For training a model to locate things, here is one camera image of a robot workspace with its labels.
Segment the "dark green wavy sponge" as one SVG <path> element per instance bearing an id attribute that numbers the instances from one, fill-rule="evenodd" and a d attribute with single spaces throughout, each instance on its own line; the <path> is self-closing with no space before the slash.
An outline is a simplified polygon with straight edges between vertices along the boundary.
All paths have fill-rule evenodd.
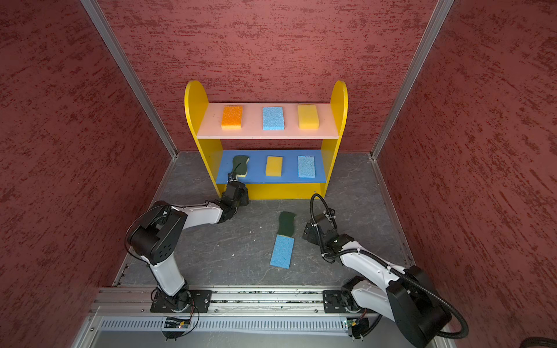
<path id="1" fill-rule="evenodd" d="M 295 220 L 296 214 L 292 213 L 292 212 L 281 212 L 279 214 L 279 229 L 277 234 L 279 236 L 285 236 L 285 237 L 289 237 L 292 238 L 294 236 L 294 220 Z"/>
<path id="2" fill-rule="evenodd" d="M 249 156 L 237 155 L 233 158 L 233 168 L 231 174 L 235 178 L 245 178 L 248 172 Z"/>

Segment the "yellow sponge front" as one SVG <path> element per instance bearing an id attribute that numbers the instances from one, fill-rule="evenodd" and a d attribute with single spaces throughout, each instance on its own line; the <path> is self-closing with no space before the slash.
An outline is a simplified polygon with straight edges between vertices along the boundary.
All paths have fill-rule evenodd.
<path id="1" fill-rule="evenodd" d="M 283 157 L 269 156 L 267 157 L 265 175 L 267 177 L 282 177 Z"/>

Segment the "yellow sponge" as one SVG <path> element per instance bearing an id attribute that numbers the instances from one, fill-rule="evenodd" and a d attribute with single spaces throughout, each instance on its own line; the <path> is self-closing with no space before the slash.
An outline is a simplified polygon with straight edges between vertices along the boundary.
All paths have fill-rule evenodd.
<path id="1" fill-rule="evenodd" d="M 319 113 L 316 105 L 302 104 L 297 106 L 298 126 L 300 130 L 318 130 L 320 127 Z"/>
<path id="2" fill-rule="evenodd" d="M 267 177 L 282 177 L 283 157 L 269 156 L 267 157 L 265 175 Z"/>

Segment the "blue sponge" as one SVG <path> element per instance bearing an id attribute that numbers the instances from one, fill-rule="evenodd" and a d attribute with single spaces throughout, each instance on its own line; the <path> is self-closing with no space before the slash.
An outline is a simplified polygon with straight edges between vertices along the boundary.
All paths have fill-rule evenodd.
<path id="1" fill-rule="evenodd" d="M 284 111 L 282 107 L 263 108 L 263 130 L 283 131 L 285 129 Z"/>
<path id="2" fill-rule="evenodd" d="M 299 156 L 297 158 L 297 172 L 299 178 L 315 178 L 315 158 L 313 156 Z"/>
<path id="3" fill-rule="evenodd" d="M 289 269 L 294 249 L 294 239 L 289 236 L 277 235 L 270 265 L 276 268 Z"/>

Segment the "orange sponge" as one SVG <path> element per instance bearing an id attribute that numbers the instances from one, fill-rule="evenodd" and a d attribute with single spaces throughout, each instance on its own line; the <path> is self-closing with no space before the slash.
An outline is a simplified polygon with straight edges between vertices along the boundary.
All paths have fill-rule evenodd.
<path id="1" fill-rule="evenodd" d="M 241 105 L 227 105 L 223 108 L 221 129 L 235 131 L 242 129 L 243 107 Z"/>

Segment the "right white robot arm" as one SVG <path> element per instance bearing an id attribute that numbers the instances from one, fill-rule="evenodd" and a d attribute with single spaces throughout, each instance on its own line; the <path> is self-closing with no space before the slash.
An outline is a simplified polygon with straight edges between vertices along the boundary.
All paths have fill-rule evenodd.
<path id="1" fill-rule="evenodd" d="M 425 347 L 442 336 L 455 317 L 422 269 L 387 262 L 351 236 L 339 234 L 333 215 L 311 217 L 303 239 L 319 246 L 325 261 L 359 273 L 342 287 L 346 310 L 372 310 L 390 319 L 413 346 Z"/>

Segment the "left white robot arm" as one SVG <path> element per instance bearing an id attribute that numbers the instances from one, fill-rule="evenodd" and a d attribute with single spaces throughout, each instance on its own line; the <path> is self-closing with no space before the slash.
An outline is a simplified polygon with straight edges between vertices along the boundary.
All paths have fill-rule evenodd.
<path id="1" fill-rule="evenodd" d="M 224 223 L 248 204 L 247 186 L 230 181 L 218 200 L 193 205 L 158 201 L 132 223 L 125 242 L 140 261 L 149 265 L 158 284 L 157 295 L 170 311 L 181 313 L 193 307 L 187 281 L 174 256 L 182 233 L 197 226 Z"/>

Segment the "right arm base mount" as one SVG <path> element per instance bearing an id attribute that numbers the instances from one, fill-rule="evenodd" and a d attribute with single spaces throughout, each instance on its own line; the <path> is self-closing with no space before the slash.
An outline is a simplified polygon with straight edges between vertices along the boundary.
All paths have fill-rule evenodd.
<path id="1" fill-rule="evenodd" d="M 369 289 L 360 290 L 324 290 L 322 291 L 323 308 L 326 314 L 363 313 L 365 309 L 381 313 L 388 305 L 385 294 Z"/>

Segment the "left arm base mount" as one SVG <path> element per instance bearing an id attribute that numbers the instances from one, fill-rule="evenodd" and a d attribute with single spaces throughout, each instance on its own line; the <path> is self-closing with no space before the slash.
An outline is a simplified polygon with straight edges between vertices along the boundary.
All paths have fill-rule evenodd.
<path id="1" fill-rule="evenodd" d="M 170 296 L 156 288 L 152 294 L 151 313 L 207 313 L 213 292 L 210 290 L 181 290 Z"/>

